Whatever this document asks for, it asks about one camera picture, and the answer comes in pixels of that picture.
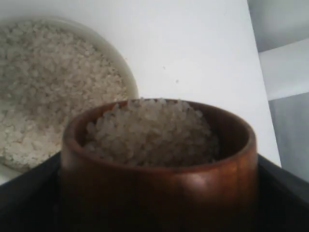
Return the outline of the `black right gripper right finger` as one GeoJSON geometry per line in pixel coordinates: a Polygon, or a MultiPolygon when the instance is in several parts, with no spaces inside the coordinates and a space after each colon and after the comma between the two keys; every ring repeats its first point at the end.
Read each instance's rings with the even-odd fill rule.
{"type": "Polygon", "coordinates": [[[258,157],[259,190],[256,232],[308,232],[309,183],[258,157]]]}

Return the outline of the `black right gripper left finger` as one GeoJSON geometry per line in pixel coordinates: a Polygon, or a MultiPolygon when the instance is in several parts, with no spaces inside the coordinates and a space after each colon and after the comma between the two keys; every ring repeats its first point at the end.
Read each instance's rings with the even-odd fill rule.
{"type": "Polygon", "coordinates": [[[60,153],[0,186],[2,232],[59,231],[60,153]]]}

